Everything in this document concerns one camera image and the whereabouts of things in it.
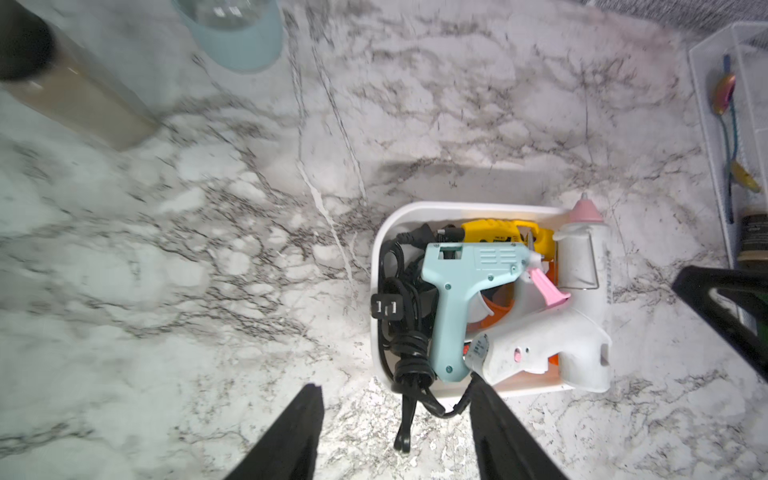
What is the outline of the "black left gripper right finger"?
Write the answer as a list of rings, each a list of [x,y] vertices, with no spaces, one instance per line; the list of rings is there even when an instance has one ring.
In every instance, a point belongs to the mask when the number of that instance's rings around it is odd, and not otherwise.
[[[482,480],[566,479],[497,392],[477,374],[472,375],[469,393],[471,427]]]

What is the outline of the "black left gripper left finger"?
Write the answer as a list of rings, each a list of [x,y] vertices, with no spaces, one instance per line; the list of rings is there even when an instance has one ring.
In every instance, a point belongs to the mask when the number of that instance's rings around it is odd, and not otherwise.
[[[312,479],[324,413],[321,387],[305,385],[226,479]]]

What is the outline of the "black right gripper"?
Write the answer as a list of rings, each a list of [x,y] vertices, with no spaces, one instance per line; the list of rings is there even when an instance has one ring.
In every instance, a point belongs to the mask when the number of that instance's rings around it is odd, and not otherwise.
[[[767,378],[767,273],[686,266],[672,290],[762,378]],[[754,327],[719,302],[731,301]]]

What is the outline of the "large white pink glue gun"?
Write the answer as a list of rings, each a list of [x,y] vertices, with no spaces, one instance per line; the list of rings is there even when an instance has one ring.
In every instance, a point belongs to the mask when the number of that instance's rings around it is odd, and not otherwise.
[[[558,358],[565,385],[603,393],[610,388],[610,227],[586,195],[554,233],[558,282],[539,268],[523,275],[523,287],[543,304],[524,311],[525,295],[492,327],[479,332],[465,356],[468,368],[490,385],[519,373],[545,374]]]

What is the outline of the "orange glue gun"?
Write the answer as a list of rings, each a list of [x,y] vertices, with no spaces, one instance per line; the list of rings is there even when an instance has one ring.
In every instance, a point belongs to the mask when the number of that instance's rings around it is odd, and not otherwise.
[[[471,323],[467,334],[487,332],[513,311],[527,315],[560,305],[570,298],[552,282],[538,259],[534,259],[514,282],[482,291],[480,295],[489,314],[483,320]]]

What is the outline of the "mint green glue gun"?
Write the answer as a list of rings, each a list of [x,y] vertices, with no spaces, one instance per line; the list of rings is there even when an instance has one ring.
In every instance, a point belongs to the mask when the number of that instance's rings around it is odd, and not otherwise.
[[[456,383],[469,374],[463,348],[472,299],[515,282],[541,260],[541,254],[517,242],[427,245],[421,279],[438,290],[429,363],[440,381]]]

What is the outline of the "yellow glue gun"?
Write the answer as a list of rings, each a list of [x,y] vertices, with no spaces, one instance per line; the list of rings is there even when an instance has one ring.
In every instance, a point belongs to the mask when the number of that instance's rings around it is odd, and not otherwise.
[[[557,247],[552,230],[527,220],[480,219],[461,225],[463,240],[469,243],[526,243],[521,228],[533,238],[533,250],[546,259],[555,256]]]

